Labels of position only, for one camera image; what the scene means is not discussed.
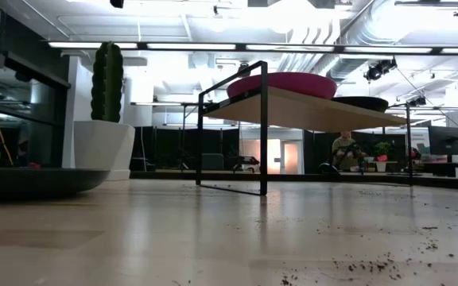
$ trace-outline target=pink cushion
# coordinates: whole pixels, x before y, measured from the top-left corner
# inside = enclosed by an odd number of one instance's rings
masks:
[[[251,89],[258,88],[261,76],[253,75],[235,81],[227,88],[227,95],[233,97]],[[273,72],[268,74],[268,85],[303,95],[331,100],[335,96],[336,83],[324,76],[305,72]]]

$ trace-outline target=computer monitor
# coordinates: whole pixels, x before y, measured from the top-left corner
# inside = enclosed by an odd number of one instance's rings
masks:
[[[458,155],[458,128],[429,126],[430,153],[432,155]]]

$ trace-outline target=potted plant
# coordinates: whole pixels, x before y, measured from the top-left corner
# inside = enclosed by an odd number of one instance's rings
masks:
[[[92,82],[92,120],[74,122],[76,168],[108,169],[108,180],[128,180],[135,130],[119,124],[123,86],[119,46],[102,43],[96,52]]]
[[[386,172],[386,162],[388,161],[389,152],[390,143],[388,142],[379,142],[374,146],[375,165],[378,172]]]

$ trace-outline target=cactus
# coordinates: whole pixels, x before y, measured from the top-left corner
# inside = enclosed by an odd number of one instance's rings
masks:
[[[123,57],[119,46],[102,43],[96,51],[91,89],[91,119],[119,122],[123,86]]]

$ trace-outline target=person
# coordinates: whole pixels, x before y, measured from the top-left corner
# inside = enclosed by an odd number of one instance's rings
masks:
[[[340,162],[339,170],[349,171],[351,167],[358,166],[357,157],[358,154],[353,154],[352,151],[346,153],[347,147],[356,143],[355,139],[351,138],[351,131],[342,131],[340,132],[340,137],[336,138],[332,144],[332,153],[335,154],[333,157],[333,164],[336,165],[337,162]]]

